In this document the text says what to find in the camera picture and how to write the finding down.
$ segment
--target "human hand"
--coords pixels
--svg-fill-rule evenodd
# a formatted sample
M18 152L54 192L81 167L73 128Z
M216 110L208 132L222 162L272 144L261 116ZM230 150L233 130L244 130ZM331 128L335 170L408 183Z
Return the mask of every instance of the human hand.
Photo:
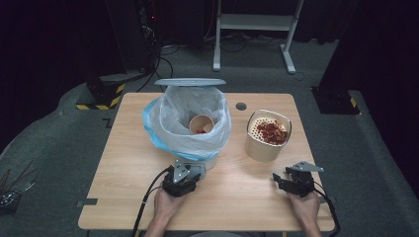
M170 219L178 212L185 196L172 197L159 189L154 197L154 217L148 225L145 237L161 237Z
M317 213L320 208L320 200L315 192L309 193L306 197L300 197L287 193L293 204L295 217L301 223L306 236L321 236L317 225Z
M154 217L172 218L179 210L184 198L185 196L172 197L163 189L159 189L154 197Z

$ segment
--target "white lid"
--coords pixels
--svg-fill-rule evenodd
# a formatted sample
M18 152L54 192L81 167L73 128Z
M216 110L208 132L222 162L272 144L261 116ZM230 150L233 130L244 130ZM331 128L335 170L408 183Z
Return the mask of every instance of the white lid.
M154 82L155 85L159 86L216 86L226 84L221 79L210 79L210 78L171 78L171 79L160 79Z

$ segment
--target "basket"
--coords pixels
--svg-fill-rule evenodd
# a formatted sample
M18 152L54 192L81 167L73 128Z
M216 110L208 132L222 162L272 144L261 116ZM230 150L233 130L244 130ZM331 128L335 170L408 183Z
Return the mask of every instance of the basket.
M266 131L264 127L275 129ZM273 131L279 136L271 137ZM291 132L292 123L287 117L271 111L258 110L247 123L246 153L257 161L273 161L288 143Z

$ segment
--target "white shelf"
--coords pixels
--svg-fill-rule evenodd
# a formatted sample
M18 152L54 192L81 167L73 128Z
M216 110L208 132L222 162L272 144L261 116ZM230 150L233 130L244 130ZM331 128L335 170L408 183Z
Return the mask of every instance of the white shelf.
M222 14L220 28L287 32L292 20L293 16Z
M288 32L285 44L281 45L281 53L287 65L290 74L295 74L295 67L290 56L290 45L293 41L293 33L298 22L299 13L304 0L298 1L295 12L292 16L275 15L252 15L252 14L222 14L221 0L218 0L215 47L213 51L213 71L219 71L221 68L220 39L221 29L230 30L256 30L256 31L277 31Z

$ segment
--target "black hole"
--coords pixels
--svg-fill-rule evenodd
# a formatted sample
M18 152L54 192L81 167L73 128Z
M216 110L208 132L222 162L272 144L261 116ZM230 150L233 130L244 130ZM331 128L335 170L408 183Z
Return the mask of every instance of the black hole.
M244 111L247 109L247 106L246 104L239 102L236 104L236 109L239 111Z

